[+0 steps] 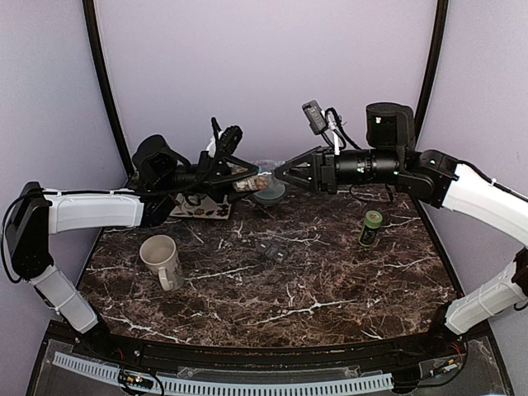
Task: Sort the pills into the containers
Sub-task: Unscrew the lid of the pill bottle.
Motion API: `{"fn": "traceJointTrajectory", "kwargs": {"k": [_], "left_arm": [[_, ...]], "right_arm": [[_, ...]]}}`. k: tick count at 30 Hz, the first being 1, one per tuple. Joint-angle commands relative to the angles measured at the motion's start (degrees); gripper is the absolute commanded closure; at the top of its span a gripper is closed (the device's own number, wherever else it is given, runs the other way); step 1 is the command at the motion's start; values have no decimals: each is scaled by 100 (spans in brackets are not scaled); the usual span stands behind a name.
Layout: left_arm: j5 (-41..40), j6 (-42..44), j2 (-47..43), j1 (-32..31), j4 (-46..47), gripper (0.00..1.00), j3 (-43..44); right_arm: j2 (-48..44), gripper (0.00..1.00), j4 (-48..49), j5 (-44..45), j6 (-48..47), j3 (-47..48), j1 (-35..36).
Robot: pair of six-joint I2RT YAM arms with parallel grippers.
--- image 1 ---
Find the clear bottle yellow capsules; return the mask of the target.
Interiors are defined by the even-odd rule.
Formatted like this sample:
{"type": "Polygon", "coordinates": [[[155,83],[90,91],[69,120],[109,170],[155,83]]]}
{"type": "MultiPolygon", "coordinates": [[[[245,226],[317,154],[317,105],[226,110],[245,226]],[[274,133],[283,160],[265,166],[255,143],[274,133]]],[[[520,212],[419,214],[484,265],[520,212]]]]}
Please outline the clear bottle yellow capsules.
{"type": "Polygon", "coordinates": [[[254,161],[252,164],[257,167],[257,173],[234,181],[232,185],[236,192],[278,193],[284,187],[283,182],[278,180],[274,173],[281,162],[264,159],[254,161]]]}

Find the clear weekly pill organizer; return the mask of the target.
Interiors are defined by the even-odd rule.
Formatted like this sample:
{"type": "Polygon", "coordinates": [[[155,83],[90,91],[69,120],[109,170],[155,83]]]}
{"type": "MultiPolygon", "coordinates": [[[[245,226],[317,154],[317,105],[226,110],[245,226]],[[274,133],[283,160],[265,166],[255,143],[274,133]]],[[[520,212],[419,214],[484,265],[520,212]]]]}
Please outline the clear weekly pill organizer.
{"type": "Polygon", "coordinates": [[[260,241],[256,243],[256,251],[269,260],[282,263],[288,258],[288,251],[280,244],[271,241],[260,241]]]}

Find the green lid pill bottle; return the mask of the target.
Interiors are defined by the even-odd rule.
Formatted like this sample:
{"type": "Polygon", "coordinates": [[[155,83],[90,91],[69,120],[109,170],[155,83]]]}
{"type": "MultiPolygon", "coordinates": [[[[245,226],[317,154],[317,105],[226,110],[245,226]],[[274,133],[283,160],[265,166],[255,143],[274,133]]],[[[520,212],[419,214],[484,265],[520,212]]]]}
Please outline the green lid pill bottle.
{"type": "Polygon", "coordinates": [[[377,210],[369,210],[365,214],[364,223],[361,229],[359,244],[363,247],[370,247],[383,223],[383,216],[377,210]]]}

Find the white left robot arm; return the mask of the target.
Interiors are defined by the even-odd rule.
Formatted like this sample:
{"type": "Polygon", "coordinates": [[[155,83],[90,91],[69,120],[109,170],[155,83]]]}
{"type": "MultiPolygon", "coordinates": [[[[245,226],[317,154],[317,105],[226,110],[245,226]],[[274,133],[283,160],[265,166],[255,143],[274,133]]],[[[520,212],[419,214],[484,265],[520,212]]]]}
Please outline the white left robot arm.
{"type": "Polygon", "coordinates": [[[151,228],[162,224],[178,195],[205,194],[228,202],[243,197],[235,188],[258,168],[236,158],[243,132],[237,126],[214,131],[196,164],[171,149],[163,136],[145,139],[132,157],[139,174],[135,188],[118,190],[54,190],[37,181],[24,185],[8,206],[1,225],[1,259],[9,281],[30,283],[52,310],[77,332],[99,360],[116,353],[116,340],[100,329],[96,310],[57,267],[50,236],[107,227],[151,228]]]}

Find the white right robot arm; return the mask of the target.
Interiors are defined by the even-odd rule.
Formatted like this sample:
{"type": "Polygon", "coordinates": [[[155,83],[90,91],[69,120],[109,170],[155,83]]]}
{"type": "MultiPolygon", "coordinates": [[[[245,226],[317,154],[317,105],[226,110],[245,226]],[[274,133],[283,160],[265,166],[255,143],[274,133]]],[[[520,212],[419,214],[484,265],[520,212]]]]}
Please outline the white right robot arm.
{"type": "MultiPolygon", "coordinates": [[[[366,107],[369,149],[317,147],[274,171],[283,182],[313,193],[334,194],[340,185],[386,184],[436,208],[488,224],[527,243],[527,199],[473,164],[437,150],[418,152],[413,110],[392,102],[366,107]]],[[[421,350],[437,358],[453,339],[512,305],[527,300],[527,250],[472,293],[441,306],[421,350]]]]}

